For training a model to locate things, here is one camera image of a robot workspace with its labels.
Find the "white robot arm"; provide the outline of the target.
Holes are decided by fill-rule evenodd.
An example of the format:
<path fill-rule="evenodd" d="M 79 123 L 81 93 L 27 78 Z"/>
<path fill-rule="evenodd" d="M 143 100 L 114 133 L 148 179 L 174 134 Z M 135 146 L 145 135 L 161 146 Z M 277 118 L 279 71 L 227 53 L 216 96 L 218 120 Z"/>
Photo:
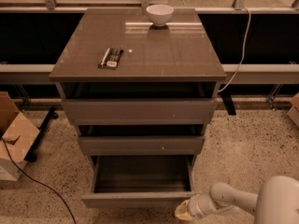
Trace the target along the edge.
<path fill-rule="evenodd" d="M 176 218 L 193 221 L 208 215 L 232 214 L 239 209 L 254 216 L 254 224 L 299 224 L 299 181 L 277 175 L 261 186 L 259 193 L 213 184 L 208 193 L 195 194 L 175 210 Z"/>

